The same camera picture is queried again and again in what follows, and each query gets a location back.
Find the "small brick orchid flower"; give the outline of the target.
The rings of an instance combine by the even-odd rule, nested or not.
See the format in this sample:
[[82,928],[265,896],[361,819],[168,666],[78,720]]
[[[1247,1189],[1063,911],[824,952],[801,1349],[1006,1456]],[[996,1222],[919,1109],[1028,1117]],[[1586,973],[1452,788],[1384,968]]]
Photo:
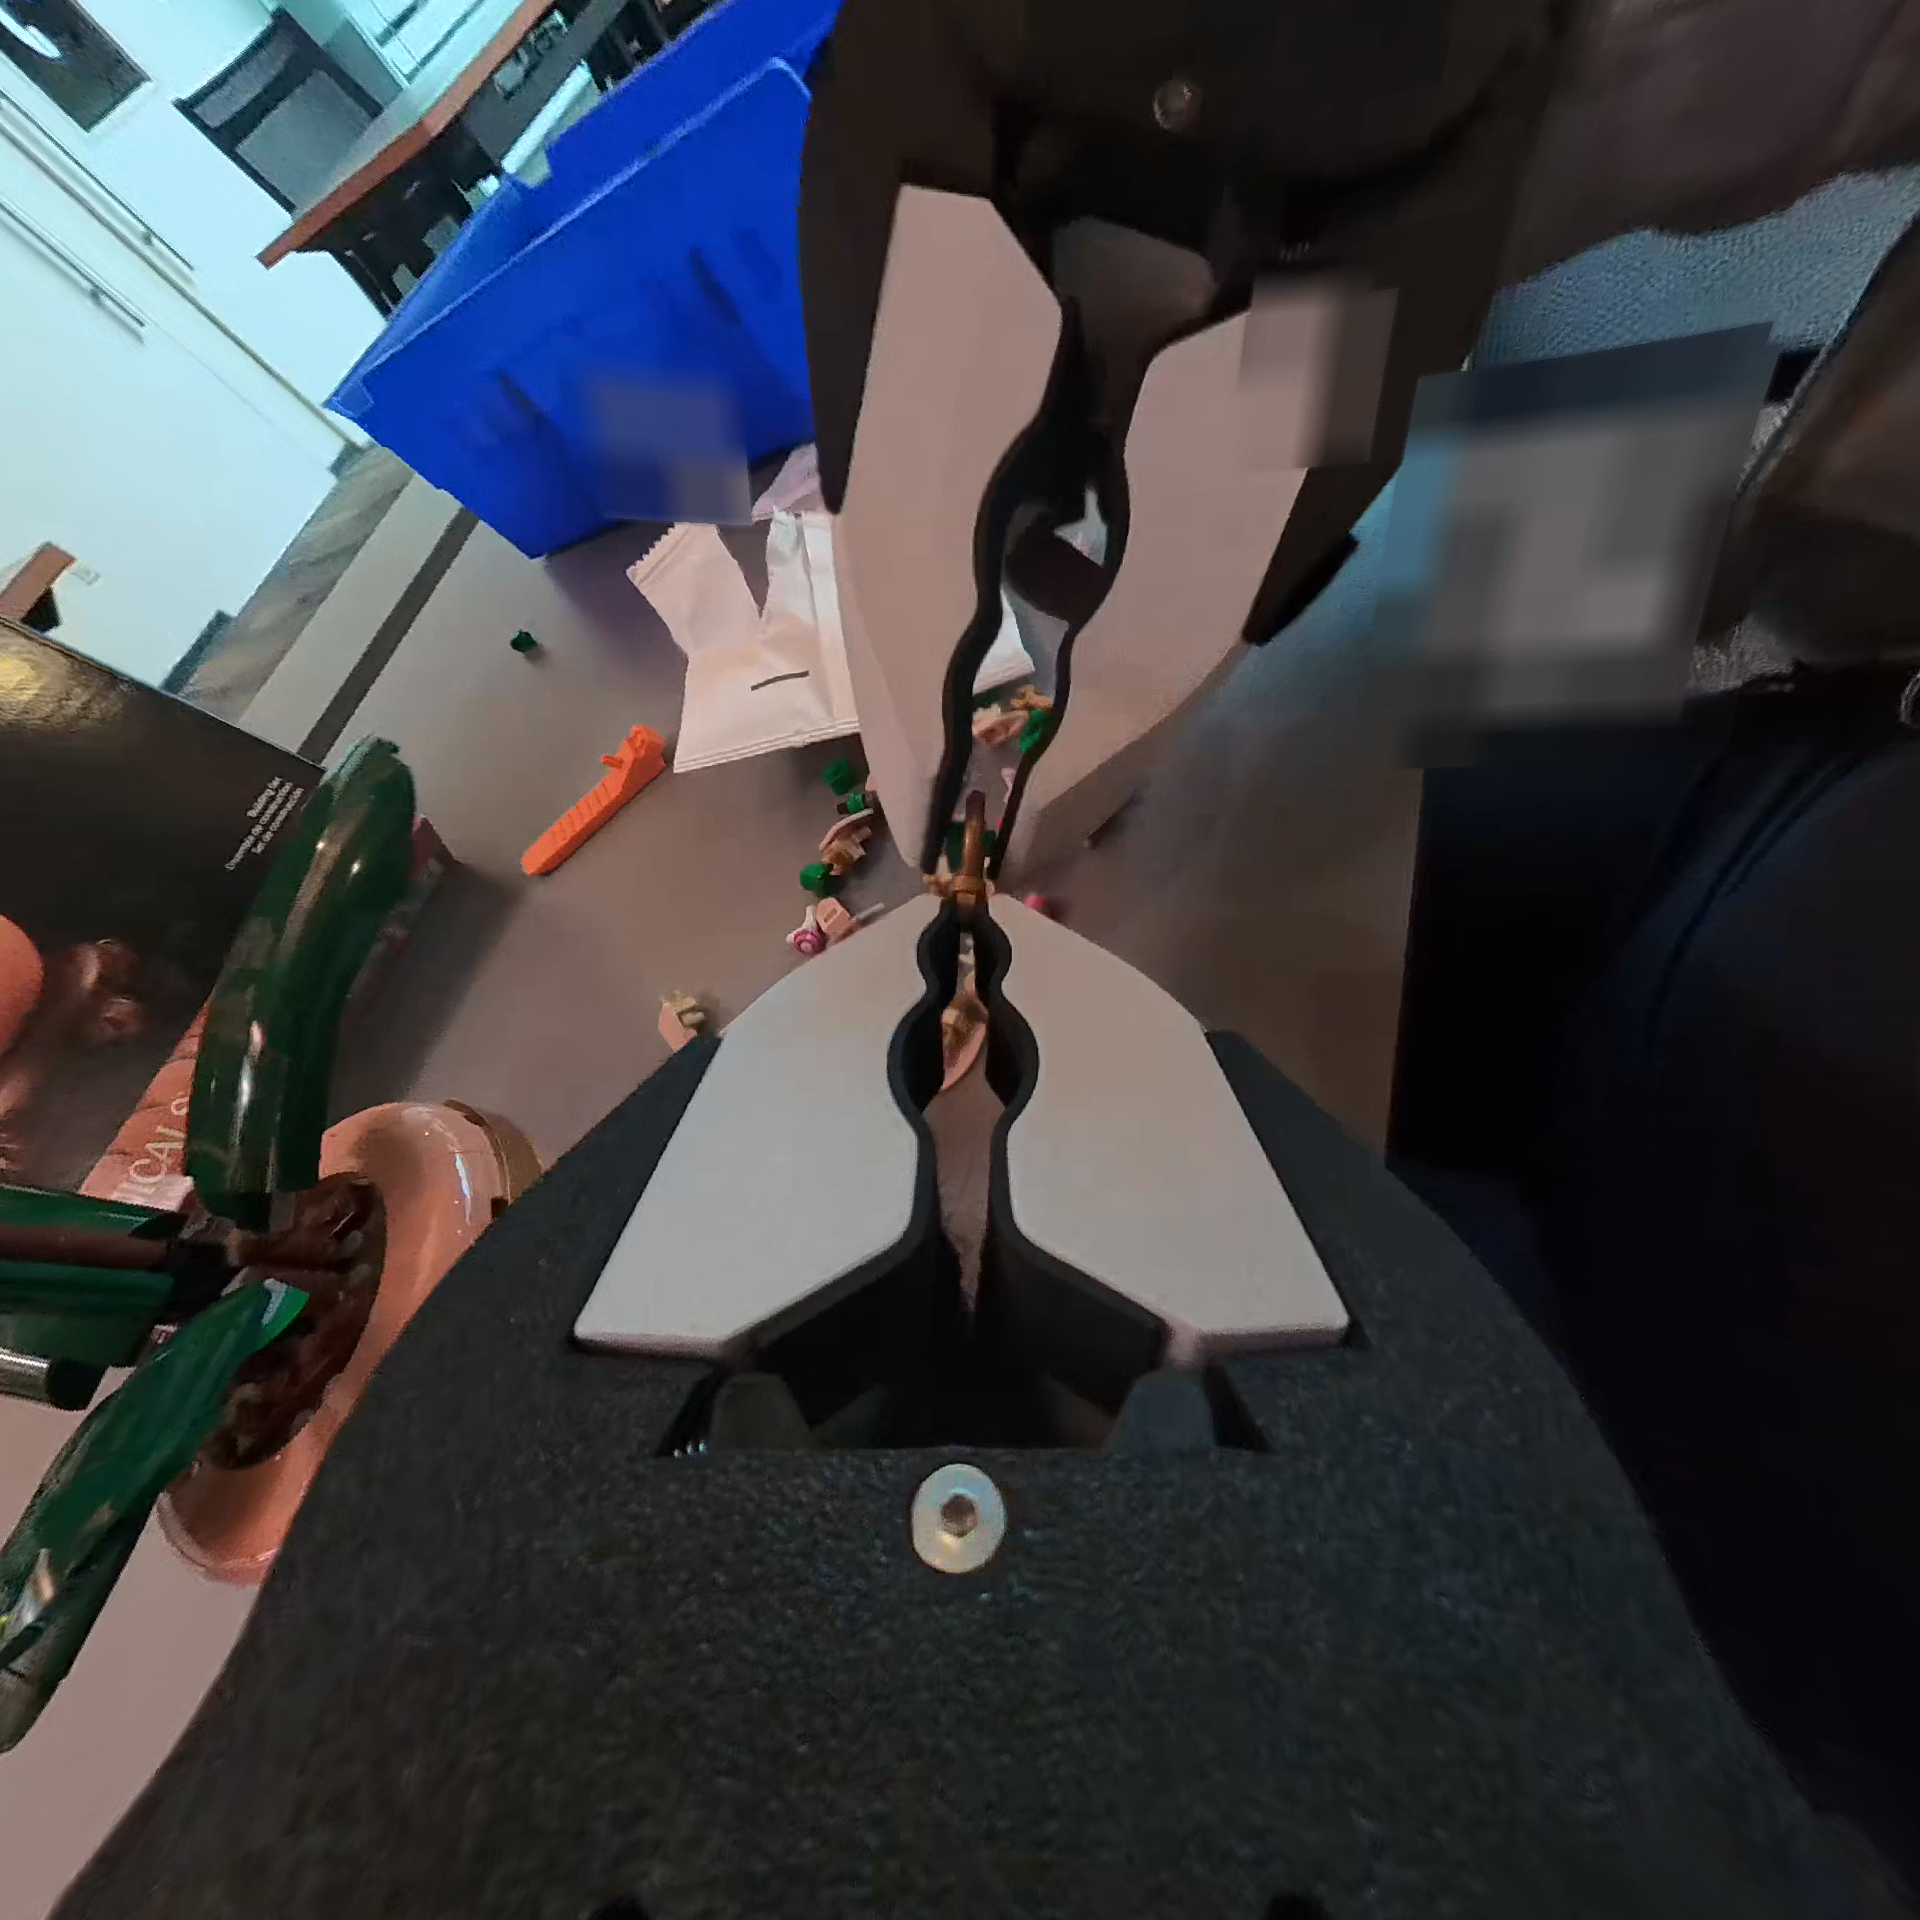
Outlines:
[[988,796],[972,788],[957,814],[940,829],[920,887],[928,896],[949,903],[959,920],[974,920],[994,892],[994,856],[996,831],[990,827]]

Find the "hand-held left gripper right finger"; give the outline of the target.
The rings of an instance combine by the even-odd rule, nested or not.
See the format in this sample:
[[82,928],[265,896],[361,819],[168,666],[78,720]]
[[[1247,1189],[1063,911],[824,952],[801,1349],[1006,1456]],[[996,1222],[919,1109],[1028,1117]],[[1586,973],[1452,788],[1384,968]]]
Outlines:
[[1265,1060],[1016,896],[976,928],[976,986],[998,1101],[972,1333],[991,1429],[1101,1444],[1141,1381],[1173,1375],[1210,1432],[1247,1432],[1226,1363],[1352,1333],[1252,1117]]

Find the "orange brick separator tool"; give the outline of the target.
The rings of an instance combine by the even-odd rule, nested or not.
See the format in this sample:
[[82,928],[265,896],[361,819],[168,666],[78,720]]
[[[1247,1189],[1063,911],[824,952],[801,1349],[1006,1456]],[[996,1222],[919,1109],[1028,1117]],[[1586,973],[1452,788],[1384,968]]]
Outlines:
[[631,726],[598,760],[605,773],[596,783],[521,853],[521,875],[552,874],[605,829],[664,770],[664,739],[650,726]]

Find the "brick orchid model in pot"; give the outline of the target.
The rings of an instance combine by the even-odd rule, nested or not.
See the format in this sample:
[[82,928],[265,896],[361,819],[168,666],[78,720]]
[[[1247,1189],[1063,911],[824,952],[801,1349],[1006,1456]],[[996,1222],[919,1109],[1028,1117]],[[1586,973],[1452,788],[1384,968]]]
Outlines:
[[350,999],[416,892],[416,783],[325,776],[88,1191],[5,1183],[5,1396],[80,1414],[5,1543],[17,1746],[148,1531],[254,1586],[378,1363],[543,1167],[462,1101],[328,1122]]

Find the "long wooden-top desk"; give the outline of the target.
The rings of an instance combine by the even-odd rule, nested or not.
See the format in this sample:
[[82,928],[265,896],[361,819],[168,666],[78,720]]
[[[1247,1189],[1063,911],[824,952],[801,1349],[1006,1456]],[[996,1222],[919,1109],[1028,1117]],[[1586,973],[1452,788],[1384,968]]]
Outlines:
[[620,2],[472,5],[257,251],[260,267],[330,255],[391,315],[620,11]]

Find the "pile of bricks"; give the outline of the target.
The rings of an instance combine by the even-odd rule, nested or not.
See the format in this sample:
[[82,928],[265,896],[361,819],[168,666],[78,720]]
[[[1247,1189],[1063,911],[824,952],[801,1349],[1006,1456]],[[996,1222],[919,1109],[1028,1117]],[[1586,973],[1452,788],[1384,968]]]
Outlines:
[[[1040,740],[1049,720],[1049,698],[1022,686],[1006,702],[990,698],[972,715],[976,743],[1002,744],[1018,739],[1023,747]],[[621,739],[616,755],[604,756],[612,773],[632,775],[631,791],[639,788],[639,775],[655,776],[664,767],[662,736],[648,726],[632,726]],[[850,760],[833,760],[824,779],[833,794],[837,812],[821,847],[821,856],[805,867],[799,885],[807,892],[807,911],[785,936],[797,957],[813,957],[842,943],[863,926],[876,924],[884,904],[850,911],[833,893],[837,885],[869,853],[869,842],[879,822],[877,791]],[[957,952],[956,991],[941,1007],[940,1048],[941,1063],[933,1088],[941,1092],[956,1086],[974,1068],[988,1036],[988,1007],[976,991],[976,966],[968,939]],[[717,1040],[717,1029],[706,1007],[686,991],[661,996],[657,1032],[668,1048],[679,1051],[694,1040]]]

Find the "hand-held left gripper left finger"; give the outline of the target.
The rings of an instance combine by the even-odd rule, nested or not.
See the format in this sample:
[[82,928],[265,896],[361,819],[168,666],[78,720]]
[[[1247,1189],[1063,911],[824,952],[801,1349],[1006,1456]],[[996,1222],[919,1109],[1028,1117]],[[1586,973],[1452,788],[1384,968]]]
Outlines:
[[581,1347],[776,1378],[812,1429],[951,1356],[965,1294],[925,1109],[957,941],[945,900],[902,903],[694,1046]]

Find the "white paper bag black dash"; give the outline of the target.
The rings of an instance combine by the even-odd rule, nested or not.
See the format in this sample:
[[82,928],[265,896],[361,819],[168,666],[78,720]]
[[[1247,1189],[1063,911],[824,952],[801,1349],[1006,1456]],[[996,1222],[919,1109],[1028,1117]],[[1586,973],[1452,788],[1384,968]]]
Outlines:
[[847,647],[830,653],[805,620],[765,615],[713,525],[672,525],[628,579],[686,658],[676,773],[858,730]]

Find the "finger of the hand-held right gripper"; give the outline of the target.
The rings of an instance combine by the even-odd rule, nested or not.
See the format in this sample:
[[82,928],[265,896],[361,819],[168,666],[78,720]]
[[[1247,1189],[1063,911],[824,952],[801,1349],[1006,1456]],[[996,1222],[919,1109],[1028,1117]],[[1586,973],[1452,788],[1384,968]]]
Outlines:
[[1016,516],[1056,477],[1082,324],[988,199],[904,184],[831,567],[858,743],[900,856],[943,856]]
[[1072,853],[1224,670],[1312,467],[1312,302],[1258,299],[1162,347],[1119,454],[1117,567],[1000,831],[1000,885]]

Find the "person's right forearm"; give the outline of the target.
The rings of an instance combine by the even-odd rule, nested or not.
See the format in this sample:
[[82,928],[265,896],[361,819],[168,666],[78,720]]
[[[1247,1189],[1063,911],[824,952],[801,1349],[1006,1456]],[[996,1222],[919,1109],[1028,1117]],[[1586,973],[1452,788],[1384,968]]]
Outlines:
[[1916,157],[1916,2],[1597,5],[1496,280],[1637,230],[1753,223]]

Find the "grey desk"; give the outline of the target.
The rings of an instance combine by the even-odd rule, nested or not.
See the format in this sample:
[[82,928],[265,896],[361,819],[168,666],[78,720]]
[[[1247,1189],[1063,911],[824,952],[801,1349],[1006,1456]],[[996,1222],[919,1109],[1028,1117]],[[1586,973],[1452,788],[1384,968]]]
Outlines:
[[[1037,887],[1066,920],[1384,1144],[1408,924],[1413,775],[1360,760],[1384,502],[1282,637],[1174,736],[1158,779]],[[831,747],[669,775],[551,880],[519,851],[624,725],[669,725],[680,656],[626,580],[637,525],[551,563],[472,531],[346,731],[400,743],[454,870],[342,1048],[350,1104],[458,1098],[559,1162],[664,1060],[657,996],[728,1019],[785,968]],[[542,653],[521,658],[525,629]]]

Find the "black orchid set box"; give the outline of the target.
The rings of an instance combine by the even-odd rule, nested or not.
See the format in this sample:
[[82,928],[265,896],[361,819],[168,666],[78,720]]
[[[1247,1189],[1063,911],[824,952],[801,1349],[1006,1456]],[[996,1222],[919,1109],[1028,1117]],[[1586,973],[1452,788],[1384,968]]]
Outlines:
[[448,864],[391,740],[327,773],[5,621],[5,1176],[248,1224],[316,1186],[352,999]]

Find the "person's legs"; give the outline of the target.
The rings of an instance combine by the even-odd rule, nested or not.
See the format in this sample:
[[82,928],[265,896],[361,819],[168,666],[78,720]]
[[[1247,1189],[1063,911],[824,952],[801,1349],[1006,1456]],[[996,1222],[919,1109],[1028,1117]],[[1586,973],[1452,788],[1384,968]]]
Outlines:
[[1748,1717],[1916,1872],[1916,734],[1424,779],[1386,1154],[1573,1374]]

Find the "blue plastic bin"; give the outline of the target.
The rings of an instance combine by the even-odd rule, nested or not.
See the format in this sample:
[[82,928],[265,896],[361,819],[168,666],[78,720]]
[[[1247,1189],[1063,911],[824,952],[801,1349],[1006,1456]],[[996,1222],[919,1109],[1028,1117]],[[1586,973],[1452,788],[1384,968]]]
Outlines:
[[328,410],[528,560],[744,520],[813,440],[799,159],[838,8],[703,13],[480,206]]

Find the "black mesh office chair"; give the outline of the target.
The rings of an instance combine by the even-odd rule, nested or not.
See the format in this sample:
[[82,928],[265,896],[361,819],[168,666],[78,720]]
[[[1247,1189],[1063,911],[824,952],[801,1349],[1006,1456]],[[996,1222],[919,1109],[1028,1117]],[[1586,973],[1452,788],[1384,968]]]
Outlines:
[[274,204],[298,213],[325,196],[382,101],[305,24],[268,24],[173,108]]

